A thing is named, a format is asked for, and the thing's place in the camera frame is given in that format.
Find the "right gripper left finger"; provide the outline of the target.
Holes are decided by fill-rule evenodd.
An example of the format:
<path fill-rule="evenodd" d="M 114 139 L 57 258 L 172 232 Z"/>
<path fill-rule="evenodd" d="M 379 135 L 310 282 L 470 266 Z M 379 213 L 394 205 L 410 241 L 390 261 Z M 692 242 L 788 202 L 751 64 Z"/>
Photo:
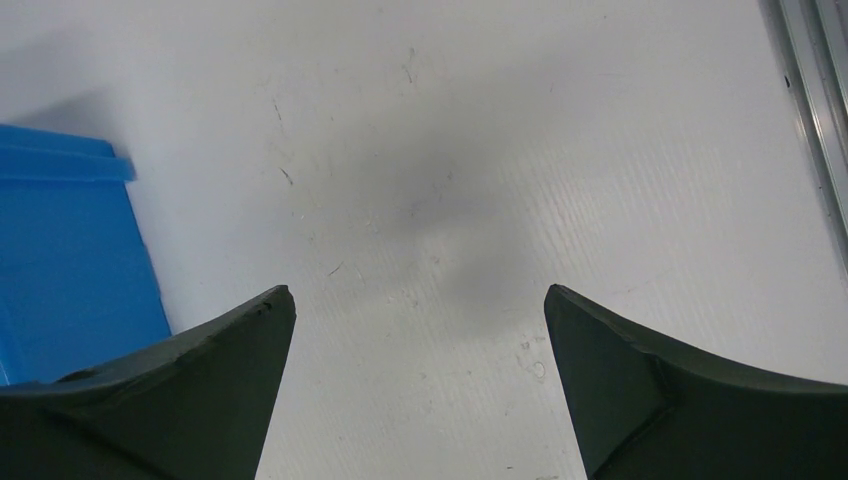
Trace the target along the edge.
<path fill-rule="evenodd" d="M 1 391 L 5 479 L 251 479 L 296 322 L 275 286 L 52 383 Z"/>

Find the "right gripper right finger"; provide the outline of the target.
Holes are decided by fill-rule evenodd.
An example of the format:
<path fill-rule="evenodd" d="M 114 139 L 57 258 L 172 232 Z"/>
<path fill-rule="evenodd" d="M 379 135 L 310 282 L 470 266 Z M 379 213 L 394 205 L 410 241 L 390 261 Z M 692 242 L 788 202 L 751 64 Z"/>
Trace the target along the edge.
<path fill-rule="evenodd" d="M 544 314 L 591 479 L 843 479 L 847 389 L 706 352 L 562 286 Z"/>

